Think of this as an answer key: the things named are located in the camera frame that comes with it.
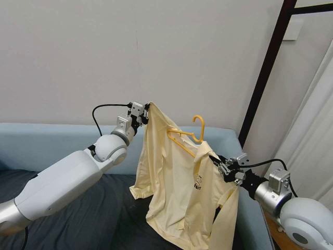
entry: black cable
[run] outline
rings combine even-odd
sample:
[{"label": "black cable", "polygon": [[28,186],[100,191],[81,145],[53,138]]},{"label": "black cable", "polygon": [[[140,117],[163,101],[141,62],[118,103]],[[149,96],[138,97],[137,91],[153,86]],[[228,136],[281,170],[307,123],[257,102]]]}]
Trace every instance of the black cable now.
[{"label": "black cable", "polygon": [[96,126],[97,126],[97,128],[98,128],[98,131],[99,131],[100,136],[102,136],[102,132],[101,132],[101,130],[100,130],[100,128],[99,128],[99,125],[98,125],[98,123],[97,123],[97,121],[96,121],[96,119],[95,119],[95,115],[94,115],[95,110],[96,110],[97,108],[100,108],[100,107],[106,107],[106,106],[121,106],[121,107],[129,107],[129,105],[130,105],[130,104],[102,104],[102,105],[98,105],[98,106],[96,106],[96,107],[93,109],[93,113],[92,113],[92,115],[93,115],[93,119],[94,119],[94,122],[96,123]]},{"label": "black cable", "polygon": [[[272,162],[274,162],[274,161],[279,161],[280,163],[282,163],[283,168],[284,168],[286,171],[288,171],[285,162],[284,162],[283,160],[281,160],[281,159],[271,159],[271,160],[263,161],[263,162],[260,162],[260,163],[257,163],[257,164],[253,164],[253,165],[241,166],[241,168],[254,168],[254,167],[258,167],[258,166],[261,166],[261,165],[264,165],[264,164],[267,164],[267,163],[272,163]],[[296,194],[295,190],[293,189],[293,186],[292,186],[292,184],[291,184],[290,178],[289,178],[289,186],[290,186],[290,189],[291,189],[293,195],[294,195],[295,197],[298,197],[298,195]]]},{"label": "black cable", "polygon": [[25,227],[25,238],[24,238],[24,243],[23,243],[21,250],[24,250],[25,246],[27,245],[28,235],[29,235],[28,227]]}]

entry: white curtain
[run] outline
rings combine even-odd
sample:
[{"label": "white curtain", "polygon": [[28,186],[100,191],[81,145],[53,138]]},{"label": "white curtain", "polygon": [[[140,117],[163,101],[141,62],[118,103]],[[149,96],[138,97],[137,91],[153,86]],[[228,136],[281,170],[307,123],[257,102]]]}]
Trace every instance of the white curtain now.
[{"label": "white curtain", "polygon": [[[287,164],[300,197],[333,211],[333,42],[275,158]],[[277,167],[271,164],[266,178]]]}]

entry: yellow clothes hanger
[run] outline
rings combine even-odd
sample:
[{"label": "yellow clothes hanger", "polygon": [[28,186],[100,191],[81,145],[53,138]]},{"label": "yellow clothes hanger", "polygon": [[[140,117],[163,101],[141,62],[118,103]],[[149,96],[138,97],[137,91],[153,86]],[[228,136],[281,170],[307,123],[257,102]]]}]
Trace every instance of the yellow clothes hanger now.
[{"label": "yellow clothes hanger", "polygon": [[196,142],[202,142],[203,141],[203,133],[204,133],[204,120],[200,115],[195,115],[193,116],[192,122],[195,122],[196,119],[199,118],[199,120],[201,121],[201,134],[200,134],[200,139],[197,139],[196,136],[194,135],[194,133],[191,132],[185,132],[185,131],[181,131],[181,130],[177,130],[177,129],[167,129],[166,133],[168,135],[168,138],[171,139],[172,141],[174,141],[176,144],[178,144],[183,150],[185,150],[186,152],[188,152],[190,155],[192,155],[192,157],[194,158],[196,155],[189,149],[187,149],[183,144],[181,144],[180,142],[178,142],[175,138],[171,137],[171,132],[172,133],[178,133],[178,134],[187,134],[187,135],[191,135],[193,140]]}]

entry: light switch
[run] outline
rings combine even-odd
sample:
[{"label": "light switch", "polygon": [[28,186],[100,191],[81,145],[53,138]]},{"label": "light switch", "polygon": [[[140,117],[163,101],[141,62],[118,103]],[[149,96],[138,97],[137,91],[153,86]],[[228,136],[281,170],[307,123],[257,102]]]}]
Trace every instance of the light switch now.
[{"label": "light switch", "polygon": [[297,40],[303,24],[304,20],[302,18],[291,17],[283,40]]}]

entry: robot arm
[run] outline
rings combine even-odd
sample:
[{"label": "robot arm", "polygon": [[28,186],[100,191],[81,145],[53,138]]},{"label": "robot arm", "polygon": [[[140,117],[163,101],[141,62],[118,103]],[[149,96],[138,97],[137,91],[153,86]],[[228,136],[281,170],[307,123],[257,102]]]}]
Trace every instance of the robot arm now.
[{"label": "robot arm", "polygon": [[252,170],[241,170],[248,165],[245,153],[233,159],[219,158],[211,157],[224,181],[246,189],[296,244],[306,249],[333,250],[333,214],[313,199],[292,198],[288,171],[276,169],[267,180]]},{"label": "robot arm", "polygon": [[0,204],[0,234],[23,230],[32,221],[54,214],[94,185],[126,157],[137,128],[147,124],[149,105],[130,103],[126,117],[117,118],[111,134],[76,151],[37,174],[14,199]]}]

